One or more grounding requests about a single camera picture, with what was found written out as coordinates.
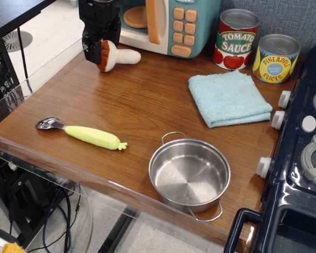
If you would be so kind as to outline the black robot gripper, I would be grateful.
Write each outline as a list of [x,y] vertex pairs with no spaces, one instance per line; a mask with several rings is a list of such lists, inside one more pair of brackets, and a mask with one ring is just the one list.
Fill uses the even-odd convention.
[[84,22],[82,48],[87,61],[101,64],[101,40],[118,46],[121,33],[120,8],[116,1],[79,1],[79,16]]

